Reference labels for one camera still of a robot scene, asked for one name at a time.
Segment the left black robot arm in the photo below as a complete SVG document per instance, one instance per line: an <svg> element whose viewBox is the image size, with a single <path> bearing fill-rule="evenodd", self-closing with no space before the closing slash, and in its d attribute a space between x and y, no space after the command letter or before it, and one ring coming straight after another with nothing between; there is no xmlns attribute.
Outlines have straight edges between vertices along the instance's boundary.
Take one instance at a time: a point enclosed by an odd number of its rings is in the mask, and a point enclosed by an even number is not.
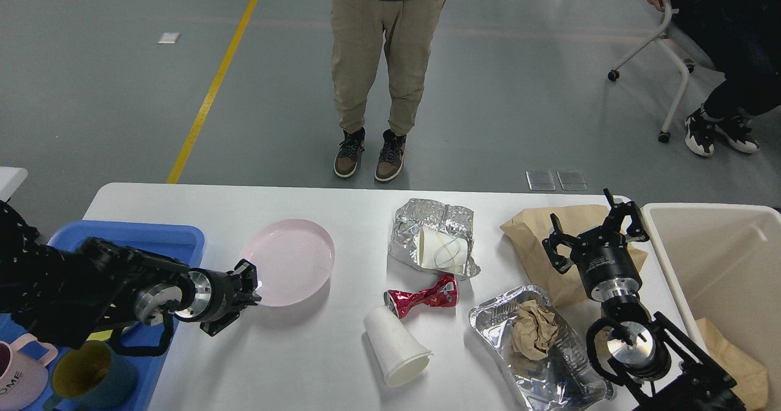
<svg viewBox="0 0 781 411"><path fill-rule="evenodd" d="M220 333L261 302L256 267L242 259L227 272L87 238L67 252L37 241L6 201L1 204L2 312L39 341L80 349L90 334L110 331L121 356L165 354L174 320Z"/></svg>

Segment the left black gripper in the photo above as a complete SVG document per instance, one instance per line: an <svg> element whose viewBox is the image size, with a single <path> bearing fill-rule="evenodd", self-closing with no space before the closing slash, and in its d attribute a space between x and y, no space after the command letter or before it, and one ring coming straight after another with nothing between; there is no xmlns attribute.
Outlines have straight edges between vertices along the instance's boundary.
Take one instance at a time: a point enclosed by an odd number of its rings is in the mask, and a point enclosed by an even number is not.
<svg viewBox="0 0 781 411"><path fill-rule="evenodd" d="M193 300L174 316L185 322L200 322L200 329L212 337L235 322L244 309L256 306L234 305L237 292L253 293L259 286L256 266L246 259L240 259L232 271L195 268L187 277L193 284Z"/></svg>

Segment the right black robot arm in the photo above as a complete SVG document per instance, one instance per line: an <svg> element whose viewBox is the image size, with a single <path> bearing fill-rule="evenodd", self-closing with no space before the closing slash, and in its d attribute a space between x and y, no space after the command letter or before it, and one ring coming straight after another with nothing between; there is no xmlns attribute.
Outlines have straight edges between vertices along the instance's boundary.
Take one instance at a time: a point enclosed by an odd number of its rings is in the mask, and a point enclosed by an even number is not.
<svg viewBox="0 0 781 411"><path fill-rule="evenodd" d="M736 381L662 313L641 303L641 275L628 253L631 241L647 241L636 203L616 202L601 225L564 233L550 215L552 230L542 241L559 274L577 267L588 299L603 317L586 333L591 366L605 380L625 387L639 410L744 410L733 392Z"/></svg>

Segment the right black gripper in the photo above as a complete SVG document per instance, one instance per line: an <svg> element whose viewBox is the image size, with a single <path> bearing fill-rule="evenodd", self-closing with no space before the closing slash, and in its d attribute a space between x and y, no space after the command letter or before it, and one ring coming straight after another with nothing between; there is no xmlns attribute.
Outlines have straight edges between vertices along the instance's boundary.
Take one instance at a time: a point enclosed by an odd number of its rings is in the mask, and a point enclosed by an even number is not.
<svg viewBox="0 0 781 411"><path fill-rule="evenodd" d="M603 228L593 228L575 237L564 233L560 220L551 213L552 230L542 241L547 258L558 274L566 274L574 264L558 252L558 247L566 245L571 251L578 248L578 273L588 299L594 302L639 293L642 279L628 253L627 242L650 240L635 202L616 202L608 188L603 189L603 194L610 206Z"/></svg>

